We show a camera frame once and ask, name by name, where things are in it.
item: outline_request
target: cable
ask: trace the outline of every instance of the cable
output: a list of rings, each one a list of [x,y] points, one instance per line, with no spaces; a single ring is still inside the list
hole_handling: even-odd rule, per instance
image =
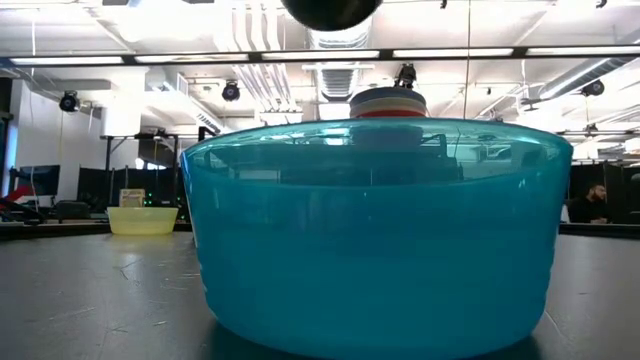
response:
[[[58,162],[62,164],[62,143],[64,137],[64,111],[60,111],[60,136],[58,138]]]
[[[36,185],[33,183],[33,170],[35,169],[35,166],[31,167],[31,177],[30,177],[30,182],[31,182],[31,191],[33,191],[33,196],[36,198],[36,212],[40,212],[40,205],[38,204],[40,202],[40,199],[38,198],[38,193],[36,192]]]
[[[462,118],[467,118],[467,98],[469,97],[469,67],[471,65],[471,0],[468,0],[467,11],[467,75],[464,80],[464,109],[462,110]]]
[[[159,175],[159,171],[160,171],[160,166],[158,166],[158,140],[153,140],[153,162],[156,165],[156,186],[153,189],[153,193],[154,194],[158,194],[158,175]]]
[[[60,96],[58,96],[58,95],[56,95],[56,94],[52,93],[51,91],[46,90],[44,87],[42,87],[42,85],[40,85],[40,83],[38,83],[38,82],[35,80],[35,78],[34,78],[32,75],[29,75],[29,73],[27,73],[26,71],[21,70],[21,69],[18,69],[18,68],[15,68],[14,70],[18,71],[18,72],[19,72],[19,73],[21,73],[21,74],[24,74],[24,75],[29,79],[29,82],[30,82],[31,84],[33,84],[33,85],[36,85],[36,86],[40,89],[40,91],[42,91],[42,92],[44,92],[44,93],[49,94],[49,96],[53,97],[54,99],[59,99],[59,98],[60,98]]]
[[[91,103],[91,108],[89,110],[89,130],[87,131],[87,134],[91,134],[91,123],[93,122],[93,110],[95,108],[93,107],[93,103]]]
[[[31,56],[36,56],[36,16],[31,17]],[[36,69],[31,68],[31,77],[35,75]]]
[[[584,97],[584,111],[587,113],[587,125],[589,125],[591,122],[589,119],[589,98],[586,96]]]
[[[33,119],[33,89],[29,88],[29,112],[31,115],[31,127],[35,126],[35,120]]]

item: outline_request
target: yellow bowl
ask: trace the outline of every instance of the yellow bowl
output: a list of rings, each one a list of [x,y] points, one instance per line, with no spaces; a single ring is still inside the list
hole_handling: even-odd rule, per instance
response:
[[[111,207],[109,224],[116,235],[164,235],[173,231],[177,208]]]

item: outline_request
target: gray table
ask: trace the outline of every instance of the gray table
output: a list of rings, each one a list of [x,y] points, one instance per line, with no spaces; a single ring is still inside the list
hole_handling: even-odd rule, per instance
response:
[[[640,242],[560,237],[538,328],[479,359],[640,359],[639,269]],[[0,271],[2,359],[302,359],[216,325],[188,233],[2,243]]]

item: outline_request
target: ceiling light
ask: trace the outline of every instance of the ceiling light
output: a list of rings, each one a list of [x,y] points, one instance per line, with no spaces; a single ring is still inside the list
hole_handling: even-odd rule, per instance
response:
[[[376,66],[374,64],[340,64],[340,63],[327,63],[327,64],[313,64],[302,65],[304,71],[315,70],[373,70]]]
[[[136,61],[149,63],[194,63],[194,62],[243,62],[249,61],[247,54],[210,54],[210,55],[145,55],[136,56]]]
[[[264,60],[375,59],[377,50],[295,51],[262,54]]]
[[[14,65],[113,65],[122,64],[120,56],[11,58]]]
[[[394,58],[510,56],[512,48],[495,49],[415,49],[395,50]]]
[[[639,54],[640,46],[594,46],[594,47],[552,47],[531,48],[527,55],[610,55],[610,54]]]
[[[39,1],[8,1],[0,3],[0,9],[39,9],[50,6],[69,5],[73,0],[39,0]]]

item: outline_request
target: turquoise container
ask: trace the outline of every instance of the turquoise container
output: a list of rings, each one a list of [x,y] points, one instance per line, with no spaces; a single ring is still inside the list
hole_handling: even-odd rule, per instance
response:
[[[457,359],[544,311],[572,147],[501,123],[265,127],[182,155],[207,303],[236,334],[339,359]]]

